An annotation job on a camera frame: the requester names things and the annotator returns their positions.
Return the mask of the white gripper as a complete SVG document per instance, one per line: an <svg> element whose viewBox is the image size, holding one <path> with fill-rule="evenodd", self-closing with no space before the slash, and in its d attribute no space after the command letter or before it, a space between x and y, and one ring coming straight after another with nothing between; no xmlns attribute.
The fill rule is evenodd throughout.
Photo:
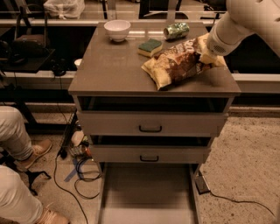
<svg viewBox="0 0 280 224"><path fill-rule="evenodd" d="M203 48L199 61L204 64L214 64L217 62L217 55L229 55L243 39L245 35L235 25L217 24L209 33L207 47Z"/></svg>

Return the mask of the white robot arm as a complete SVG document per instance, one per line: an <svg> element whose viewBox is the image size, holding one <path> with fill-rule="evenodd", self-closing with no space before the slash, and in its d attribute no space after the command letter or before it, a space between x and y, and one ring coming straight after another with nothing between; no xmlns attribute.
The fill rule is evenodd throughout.
<svg viewBox="0 0 280 224"><path fill-rule="evenodd" d="M199 60L214 63L248 36L258 35L280 56L280 0L226 0L227 12L209 32Z"/></svg>

